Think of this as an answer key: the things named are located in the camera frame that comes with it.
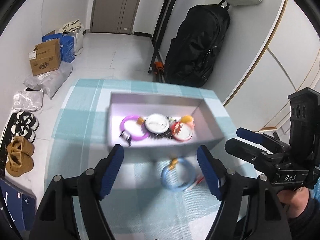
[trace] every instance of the human hand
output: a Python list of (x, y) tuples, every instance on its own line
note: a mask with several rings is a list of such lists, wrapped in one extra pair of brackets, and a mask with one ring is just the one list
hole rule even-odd
[(288, 218), (296, 218), (302, 214), (309, 201), (309, 190), (301, 187), (296, 191), (282, 190), (278, 194), (281, 203), (289, 205)]

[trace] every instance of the blue box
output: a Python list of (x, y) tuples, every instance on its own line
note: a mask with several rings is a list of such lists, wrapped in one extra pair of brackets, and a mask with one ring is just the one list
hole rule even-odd
[(36, 216), (36, 197), (2, 177), (0, 178), (0, 188), (18, 231), (30, 231)]
[(75, 41), (66, 34), (56, 33), (42, 37), (42, 42), (59, 39), (61, 60), (71, 63), (75, 59)]

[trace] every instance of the metal screw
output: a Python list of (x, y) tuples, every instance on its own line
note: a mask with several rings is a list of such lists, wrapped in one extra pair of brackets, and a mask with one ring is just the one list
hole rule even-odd
[(93, 175), (94, 174), (94, 169), (88, 169), (85, 171), (85, 174), (90, 176), (90, 175)]
[(53, 177), (53, 181), (57, 182), (61, 179), (61, 176), (60, 175), (56, 175)]
[(229, 169), (227, 169), (227, 173), (230, 174), (230, 175), (235, 175), (236, 171), (229, 168)]
[(262, 180), (262, 181), (267, 181), (268, 180), (268, 177), (266, 175), (260, 175), (259, 178)]

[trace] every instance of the brown shoe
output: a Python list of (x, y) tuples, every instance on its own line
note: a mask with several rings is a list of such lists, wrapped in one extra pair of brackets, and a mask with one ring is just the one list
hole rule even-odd
[(20, 177), (33, 169), (33, 160), (22, 152), (11, 152), (8, 153), (8, 162), (5, 168), (11, 176)]
[(12, 143), (7, 146), (7, 152), (22, 152), (28, 156), (32, 156), (35, 147), (23, 136), (15, 136)]

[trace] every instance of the brown cardboard box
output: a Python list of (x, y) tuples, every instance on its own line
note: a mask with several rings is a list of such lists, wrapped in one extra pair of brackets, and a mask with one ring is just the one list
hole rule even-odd
[(59, 40), (36, 45), (33, 52), (29, 53), (29, 60), (34, 76), (58, 69), (61, 63)]

